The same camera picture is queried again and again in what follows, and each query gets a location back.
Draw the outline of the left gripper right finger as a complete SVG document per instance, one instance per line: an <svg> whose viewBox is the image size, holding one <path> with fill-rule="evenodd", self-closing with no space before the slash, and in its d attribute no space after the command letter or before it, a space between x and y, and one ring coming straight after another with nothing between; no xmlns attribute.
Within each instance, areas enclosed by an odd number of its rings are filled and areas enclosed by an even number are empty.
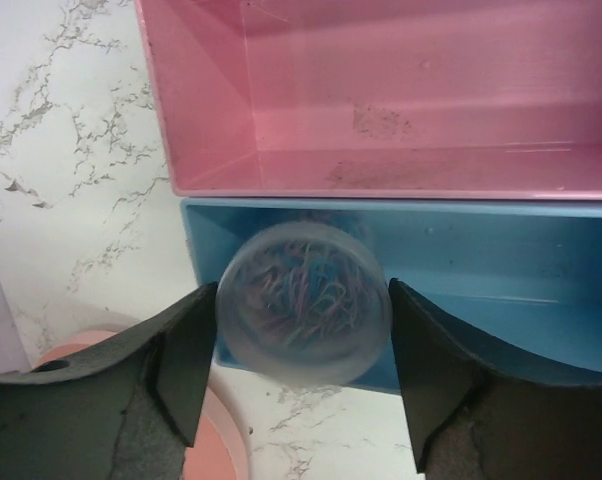
<svg viewBox="0 0 602 480"><path fill-rule="evenodd" d="M392 345L428 479L602 479L602 372L509 344L392 280Z"/></svg>

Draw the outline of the clear paperclip jar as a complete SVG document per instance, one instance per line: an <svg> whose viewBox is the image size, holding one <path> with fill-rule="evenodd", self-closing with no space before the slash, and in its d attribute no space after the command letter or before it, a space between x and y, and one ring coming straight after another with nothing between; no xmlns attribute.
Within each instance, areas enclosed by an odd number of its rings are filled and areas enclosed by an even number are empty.
<svg viewBox="0 0 602 480"><path fill-rule="evenodd" d="M387 281L363 221L305 212L236 252L216 293L220 336L237 362L296 385L364 375L390 340Z"/></svg>

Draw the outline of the pastel four-compartment drawer organizer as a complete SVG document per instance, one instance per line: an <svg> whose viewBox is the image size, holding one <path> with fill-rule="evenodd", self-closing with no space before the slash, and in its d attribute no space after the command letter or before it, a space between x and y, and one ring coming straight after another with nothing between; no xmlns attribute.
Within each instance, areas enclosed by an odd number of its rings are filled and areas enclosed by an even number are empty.
<svg viewBox="0 0 602 480"><path fill-rule="evenodd" d="M602 372L602 1L141 1L196 278L344 210L385 274Z"/></svg>

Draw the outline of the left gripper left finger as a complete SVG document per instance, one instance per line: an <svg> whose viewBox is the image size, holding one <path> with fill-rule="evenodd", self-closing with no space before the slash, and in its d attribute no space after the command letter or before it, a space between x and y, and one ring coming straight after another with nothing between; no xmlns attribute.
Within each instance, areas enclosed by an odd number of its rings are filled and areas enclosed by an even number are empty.
<svg viewBox="0 0 602 480"><path fill-rule="evenodd" d="M216 341L215 284L91 347L0 374L0 479L177 479Z"/></svg>

